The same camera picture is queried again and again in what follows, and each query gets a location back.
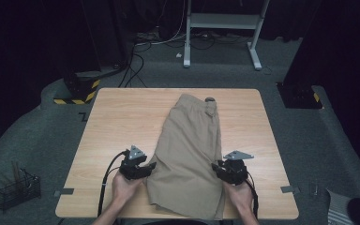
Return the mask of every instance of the human arm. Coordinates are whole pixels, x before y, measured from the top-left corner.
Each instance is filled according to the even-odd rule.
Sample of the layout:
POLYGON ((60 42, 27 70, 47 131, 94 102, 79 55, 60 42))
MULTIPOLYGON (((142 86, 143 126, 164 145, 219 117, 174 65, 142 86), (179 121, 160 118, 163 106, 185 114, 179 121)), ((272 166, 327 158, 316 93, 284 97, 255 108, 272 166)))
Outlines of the human arm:
POLYGON ((129 181, 123 174, 117 172, 112 180, 112 200, 93 225, 112 225, 142 181, 142 179, 129 181))
POLYGON ((245 182, 238 186, 223 182, 223 186, 244 225, 258 225, 259 221, 252 210, 253 195, 250 186, 245 182))

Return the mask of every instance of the gray floor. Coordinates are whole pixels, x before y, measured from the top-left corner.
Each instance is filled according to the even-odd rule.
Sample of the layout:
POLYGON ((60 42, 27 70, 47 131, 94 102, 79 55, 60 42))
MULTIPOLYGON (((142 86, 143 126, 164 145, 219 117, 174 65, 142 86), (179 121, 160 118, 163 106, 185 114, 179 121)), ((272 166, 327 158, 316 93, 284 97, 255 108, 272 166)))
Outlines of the gray floor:
MULTIPOLYGON (((192 49, 190 68, 183 68, 183 58, 176 57, 183 53, 182 48, 153 45, 139 52, 144 59, 139 76, 148 87, 258 89, 290 183, 300 188, 300 193, 294 195, 300 213, 298 219, 261 220, 261 224, 327 224, 330 199, 324 189, 360 197, 360 160, 322 87, 313 87, 324 105, 322 110, 283 106, 276 82, 283 81, 300 41, 260 40, 257 51, 265 68, 255 71, 243 40, 238 39, 240 43, 235 44, 217 43, 208 50, 192 49), (308 195, 308 184, 314 180, 318 181, 321 191, 317 199, 308 195)), ((206 44, 193 41, 193 45, 200 48, 206 44)), ((137 47, 136 51, 146 47, 137 47)), ((133 69, 137 70, 141 63, 134 57, 133 69)), ((98 88, 116 87, 122 75, 103 79, 98 88)), ((137 78, 131 85, 143 87, 137 78)), ((0 188, 4 186, 4 176, 12 177, 10 162, 15 160, 21 168, 41 177, 42 191, 41 199, 22 203, 5 213, 0 211, 0 224, 57 224, 60 220, 54 213, 58 198, 53 194, 65 184, 83 135, 86 123, 79 113, 88 115, 93 107, 93 102, 55 105, 53 98, 62 91, 62 81, 48 85, 41 93, 42 103, 16 121, 0 139, 0 188)), ((92 218, 68 218, 62 224, 92 221, 92 218)))

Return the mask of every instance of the stand leg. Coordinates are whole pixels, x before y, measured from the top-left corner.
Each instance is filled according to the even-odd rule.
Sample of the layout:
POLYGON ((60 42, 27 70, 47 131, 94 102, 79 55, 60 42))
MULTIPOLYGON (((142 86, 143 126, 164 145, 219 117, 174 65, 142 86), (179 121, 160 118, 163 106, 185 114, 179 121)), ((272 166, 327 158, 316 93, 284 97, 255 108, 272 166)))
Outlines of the stand leg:
POLYGON ((188 0, 186 44, 184 47, 184 67, 185 68, 189 68, 191 66, 191 49, 189 46, 190 33, 191 33, 191 0, 188 0))
POLYGON ((264 4, 262 5, 262 12, 260 14, 259 21, 256 24, 256 30, 254 32, 252 42, 247 43, 247 49, 249 50, 250 56, 253 61, 253 66, 255 67, 256 70, 262 69, 262 64, 260 63, 259 56, 256 53, 256 43, 257 43, 257 40, 259 39, 260 31, 262 30, 262 26, 263 26, 263 22, 264 22, 264 18, 265 18, 265 12, 268 9, 269 3, 270 3, 270 0, 264 1, 264 4))

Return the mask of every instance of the white metal stand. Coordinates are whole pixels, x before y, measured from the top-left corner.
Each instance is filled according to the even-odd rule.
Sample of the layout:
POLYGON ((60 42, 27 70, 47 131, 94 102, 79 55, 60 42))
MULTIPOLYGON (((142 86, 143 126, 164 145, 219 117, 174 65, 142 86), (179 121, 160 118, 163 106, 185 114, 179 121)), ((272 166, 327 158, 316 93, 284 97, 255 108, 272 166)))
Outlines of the white metal stand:
POLYGON ((184 67, 191 66, 190 49, 190 31, 191 27, 202 28, 228 28, 228 29, 246 29, 255 30, 252 42, 247 43, 247 49, 253 61, 256 70, 262 69, 259 57, 256 53, 256 43, 262 30, 265 12, 267 11, 270 0, 264 0, 262 11, 259 15, 239 15, 239 14, 209 14, 209 13, 191 13, 191 0, 188 0, 187 8, 187 32, 186 45, 184 49, 184 67))

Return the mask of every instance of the metal bracket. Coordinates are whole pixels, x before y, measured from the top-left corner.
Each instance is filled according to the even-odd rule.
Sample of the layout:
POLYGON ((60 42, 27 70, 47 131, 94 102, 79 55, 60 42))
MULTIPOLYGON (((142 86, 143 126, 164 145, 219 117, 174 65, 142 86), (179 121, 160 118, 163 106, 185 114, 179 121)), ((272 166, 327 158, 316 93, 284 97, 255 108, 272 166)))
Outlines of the metal bracket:
POLYGON ((293 195, 300 193, 299 187, 293 187, 293 186, 284 186, 280 188, 282 190, 282 193, 293 193, 293 195))
POLYGON ((226 156, 224 156, 224 158, 229 159, 229 160, 240 160, 240 159, 254 158, 254 156, 240 152, 238 150, 234 150, 230 154, 227 154, 226 156))
POLYGON ((135 145, 131 145, 130 153, 129 153, 129 160, 133 160, 133 159, 140 158, 143 156, 145 156, 145 153, 142 150, 140 150, 135 145))

